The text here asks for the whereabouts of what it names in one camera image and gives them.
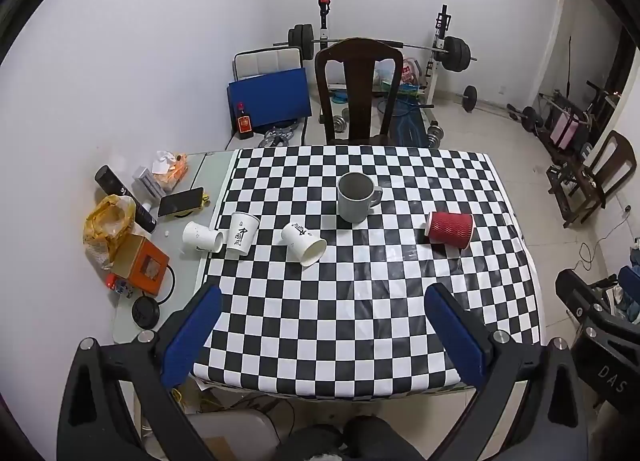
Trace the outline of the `black robot arm at right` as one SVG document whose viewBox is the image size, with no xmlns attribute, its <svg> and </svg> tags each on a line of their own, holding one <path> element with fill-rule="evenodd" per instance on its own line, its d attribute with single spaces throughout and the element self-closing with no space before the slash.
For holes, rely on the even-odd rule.
<svg viewBox="0 0 640 461">
<path fill-rule="evenodd" d="M 600 398 L 625 415 L 639 412 L 639 328 L 611 315 L 573 270 L 564 269 L 555 280 L 555 292 L 579 322 L 570 347 L 579 379 Z M 497 361 L 494 333 L 465 311 L 440 283 L 426 289 L 426 318 L 463 383 L 480 389 Z"/>
</svg>

